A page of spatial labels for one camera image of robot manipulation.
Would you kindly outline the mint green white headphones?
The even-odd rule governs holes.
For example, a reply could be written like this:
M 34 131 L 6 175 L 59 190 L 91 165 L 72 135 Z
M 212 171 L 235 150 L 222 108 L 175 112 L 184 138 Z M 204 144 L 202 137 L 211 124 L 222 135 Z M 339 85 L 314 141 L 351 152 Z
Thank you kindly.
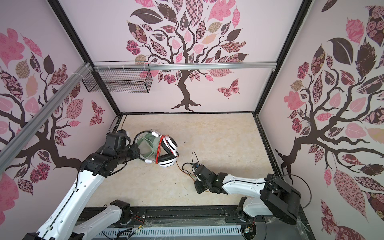
M 158 155 L 160 144 L 160 135 L 154 136 L 151 133 L 141 134 L 137 139 L 137 144 L 140 150 L 140 157 L 144 161 L 155 161 Z

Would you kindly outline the black white headphones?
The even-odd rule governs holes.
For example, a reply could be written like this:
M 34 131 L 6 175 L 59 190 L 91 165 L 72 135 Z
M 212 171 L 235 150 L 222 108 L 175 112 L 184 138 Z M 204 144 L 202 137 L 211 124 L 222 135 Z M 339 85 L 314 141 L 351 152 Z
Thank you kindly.
M 157 164 L 162 168 L 170 167 L 177 163 L 177 158 L 179 157 L 178 153 L 178 144 L 176 141 L 169 135 L 162 135 L 157 131 L 150 130 L 150 131 L 142 131 L 139 132 L 135 138 L 134 138 L 134 144 L 137 144 L 137 139 L 141 134 L 144 133 L 151 133 L 154 136 L 160 135 L 160 144 L 158 148 L 158 155 L 156 157 L 155 161 L 144 161 L 139 158 L 141 161 L 145 162 L 146 164 Z

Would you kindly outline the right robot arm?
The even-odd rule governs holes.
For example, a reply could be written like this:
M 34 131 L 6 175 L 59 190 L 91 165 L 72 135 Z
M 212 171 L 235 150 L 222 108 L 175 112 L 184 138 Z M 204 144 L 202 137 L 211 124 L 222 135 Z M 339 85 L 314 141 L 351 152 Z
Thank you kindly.
M 295 225 L 298 221 L 301 193 L 286 183 L 282 177 L 268 174 L 266 178 L 250 179 L 215 174 L 204 165 L 193 164 L 194 182 L 198 194 L 242 195 L 238 214 L 242 221 L 258 216 L 274 216 L 280 221 Z

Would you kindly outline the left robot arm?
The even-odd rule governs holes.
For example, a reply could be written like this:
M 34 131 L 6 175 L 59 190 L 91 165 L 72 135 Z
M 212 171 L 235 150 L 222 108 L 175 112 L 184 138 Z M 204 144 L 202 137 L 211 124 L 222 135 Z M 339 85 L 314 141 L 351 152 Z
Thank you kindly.
M 35 233 L 25 240 L 91 240 L 113 224 L 126 225 L 131 221 L 129 203 L 115 200 L 94 217 L 78 224 L 79 217 L 101 183 L 138 157 L 139 150 L 131 145 L 125 130 L 106 135 L 106 142 L 82 162 L 77 178 L 59 206 Z

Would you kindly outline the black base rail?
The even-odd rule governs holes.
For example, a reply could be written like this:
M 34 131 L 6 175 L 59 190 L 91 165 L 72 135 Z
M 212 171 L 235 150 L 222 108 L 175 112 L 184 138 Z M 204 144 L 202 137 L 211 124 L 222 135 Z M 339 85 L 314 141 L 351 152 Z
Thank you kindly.
M 85 207 L 78 224 L 82 224 L 106 207 Z M 107 228 L 147 227 L 194 227 L 194 226 L 239 226 L 243 240 L 313 240 L 315 236 L 309 222 L 300 209 L 295 225 L 286 224 L 274 216 L 258 216 L 242 221 L 238 205 L 222 206 L 170 206 L 132 207 L 131 221 L 113 224 Z

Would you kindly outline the aluminium rail back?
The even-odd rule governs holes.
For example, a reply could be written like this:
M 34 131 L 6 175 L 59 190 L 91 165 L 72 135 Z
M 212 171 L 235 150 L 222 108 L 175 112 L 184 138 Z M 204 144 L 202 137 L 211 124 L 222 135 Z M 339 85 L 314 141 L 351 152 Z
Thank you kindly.
M 147 70 L 147 71 L 171 71 L 171 70 L 211 70 L 211 69 L 275 69 L 276 62 L 241 62 L 241 63 L 197 63 L 197 64 L 124 64 L 116 65 L 102 62 L 102 65 L 94 63 L 95 71 L 101 70 Z

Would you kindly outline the aluminium rail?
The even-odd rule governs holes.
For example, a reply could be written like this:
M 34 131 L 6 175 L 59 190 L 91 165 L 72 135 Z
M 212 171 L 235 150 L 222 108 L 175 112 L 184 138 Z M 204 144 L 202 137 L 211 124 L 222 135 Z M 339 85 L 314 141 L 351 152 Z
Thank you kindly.
M 19 152 L 38 132 L 45 121 L 53 114 L 55 109 L 62 103 L 67 95 L 75 86 L 91 72 L 91 65 L 83 63 L 63 84 L 63 86 L 54 94 L 37 114 L 21 129 L 10 143 L 1 151 L 1 173 L 3 173 L 10 163 L 16 158 Z
M 275 69 L 276 62 L 241 62 L 241 63 L 197 63 L 197 64 L 124 64 L 116 65 L 102 62 L 102 65 L 94 63 L 95 71 L 101 70 L 147 70 L 147 71 L 171 71 L 171 70 L 211 70 L 211 69 Z

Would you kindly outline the aluminium rail left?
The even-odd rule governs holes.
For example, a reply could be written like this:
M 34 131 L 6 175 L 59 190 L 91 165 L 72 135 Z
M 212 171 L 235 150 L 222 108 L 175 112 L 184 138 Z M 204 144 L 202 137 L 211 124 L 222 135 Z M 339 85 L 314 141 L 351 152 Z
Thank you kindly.
M 37 114 L 21 129 L 10 143 L 1 151 L 1 173 L 3 173 L 10 163 L 16 158 L 19 152 L 38 132 L 45 121 L 53 114 L 55 109 L 62 103 L 67 95 L 75 86 L 91 72 L 91 65 L 83 63 L 63 84 L 63 86 L 54 94 Z

